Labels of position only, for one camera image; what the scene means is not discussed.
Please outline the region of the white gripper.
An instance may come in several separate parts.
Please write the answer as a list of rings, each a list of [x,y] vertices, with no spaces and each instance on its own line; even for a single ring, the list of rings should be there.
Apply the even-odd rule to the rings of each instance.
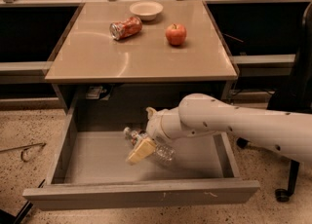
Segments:
[[[214,134],[214,131],[196,131],[184,124],[178,114],[178,108],[157,111],[152,107],[146,108],[147,134],[154,140],[174,142],[180,138],[195,138]],[[129,153],[126,162],[135,165],[150,156],[156,150],[156,143],[150,138],[141,139]]]

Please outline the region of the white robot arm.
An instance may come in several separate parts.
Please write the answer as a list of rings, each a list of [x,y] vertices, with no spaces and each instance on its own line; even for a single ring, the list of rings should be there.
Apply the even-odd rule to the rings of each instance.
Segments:
[[[134,165],[156,151],[159,140],[229,132],[267,150],[302,163],[312,162],[312,115],[226,104],[209,95],[193,93],[178,107],[146,109],[146,131],[124,129],[134,148],[127,162]]]

